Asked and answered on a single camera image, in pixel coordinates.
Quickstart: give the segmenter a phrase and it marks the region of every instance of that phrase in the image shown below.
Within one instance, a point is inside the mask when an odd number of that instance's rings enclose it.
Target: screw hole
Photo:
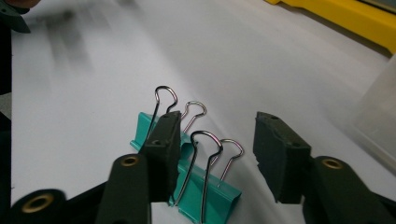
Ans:
[[[48,207],[53,202],[52,194],[46,193],[34,197],[22,207],[23,213],[35,213]]]
[[[343,168],[343,164],[341,164],[341,162],[336,161],[336,160],[332,160],[332,159],[323,160],[322,163],[325,166],[327,166],[329,168],[332,168],[332,169],[335,169],[335,170],[340,170],[340,169]]]
[[[137,157],[127,157],[121,161],[121,165],[123,166],[133,166],[139,162]]]
[[[162,144],[162,142],[160,140],[154,140],[151,143],[154,144],[154,145],[157,145],[157,146]]]

